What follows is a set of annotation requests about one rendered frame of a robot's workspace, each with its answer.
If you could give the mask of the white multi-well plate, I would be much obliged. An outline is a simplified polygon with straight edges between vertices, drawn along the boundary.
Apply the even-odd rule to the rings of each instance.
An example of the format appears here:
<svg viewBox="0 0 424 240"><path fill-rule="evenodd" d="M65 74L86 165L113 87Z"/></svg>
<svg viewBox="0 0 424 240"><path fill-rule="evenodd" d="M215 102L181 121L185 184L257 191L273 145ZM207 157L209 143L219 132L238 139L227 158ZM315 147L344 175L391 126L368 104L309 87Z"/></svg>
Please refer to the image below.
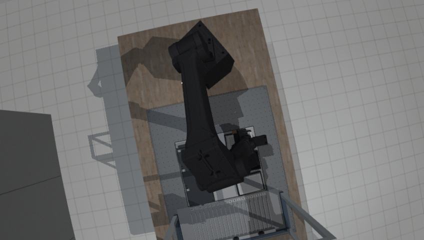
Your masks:
<svg viewBox="0 0 424 240"><path fill-rule="evenodd" d="M240 195L264 189L260 172L245 176L244 182L238 183L237 186Z"/></svg>

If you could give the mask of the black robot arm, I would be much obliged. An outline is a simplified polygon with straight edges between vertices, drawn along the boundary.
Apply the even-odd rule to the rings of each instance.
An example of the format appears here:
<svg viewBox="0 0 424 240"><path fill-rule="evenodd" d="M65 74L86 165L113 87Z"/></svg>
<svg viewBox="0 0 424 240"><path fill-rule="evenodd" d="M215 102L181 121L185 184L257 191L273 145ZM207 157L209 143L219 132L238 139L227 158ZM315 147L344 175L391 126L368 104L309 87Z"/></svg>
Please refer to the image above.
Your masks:
<svg viewBox="0 0 424 240"><path fill-rule="evenodd" d="M244 182L260 164L254 149L268 145L267 136L241 136L230 150L220 141L203 75L204 63L215 60L213 38L202 37L197 30L169 46L168 52L182 79L187 125L182 162L200 191L212 193Z"/></svg>

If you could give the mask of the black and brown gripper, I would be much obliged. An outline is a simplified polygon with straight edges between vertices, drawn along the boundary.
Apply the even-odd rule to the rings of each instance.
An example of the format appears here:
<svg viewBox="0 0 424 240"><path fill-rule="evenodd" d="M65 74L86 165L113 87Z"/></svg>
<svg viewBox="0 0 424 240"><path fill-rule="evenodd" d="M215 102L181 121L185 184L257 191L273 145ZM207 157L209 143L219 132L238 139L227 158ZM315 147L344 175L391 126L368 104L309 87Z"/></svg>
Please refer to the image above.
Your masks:
<svg viewBox="0 0 424 240"><path fill-rule="evenodd" d="M238 143L238 141L243 138L241 136L248 135L246 128L243 129L237 129L232 131L232 135L234 136L234 142L235 144Z"/></svg>

